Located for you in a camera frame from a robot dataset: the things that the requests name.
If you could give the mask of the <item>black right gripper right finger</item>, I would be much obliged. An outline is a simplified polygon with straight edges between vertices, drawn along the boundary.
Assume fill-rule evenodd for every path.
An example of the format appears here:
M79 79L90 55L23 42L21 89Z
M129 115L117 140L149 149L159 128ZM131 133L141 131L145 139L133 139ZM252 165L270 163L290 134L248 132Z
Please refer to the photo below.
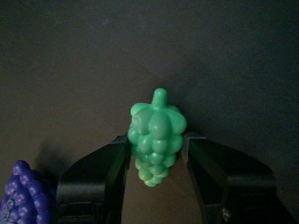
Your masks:
M202 224L299 224L277 196L266 164L195 132L183 137L182 158Z

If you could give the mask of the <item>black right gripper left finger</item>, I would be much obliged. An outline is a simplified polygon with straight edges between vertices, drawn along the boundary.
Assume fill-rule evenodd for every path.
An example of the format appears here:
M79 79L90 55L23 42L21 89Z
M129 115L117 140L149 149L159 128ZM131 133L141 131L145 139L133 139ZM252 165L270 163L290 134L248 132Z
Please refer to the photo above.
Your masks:
M63 173L54 224L122 224L131 151L118 136Z

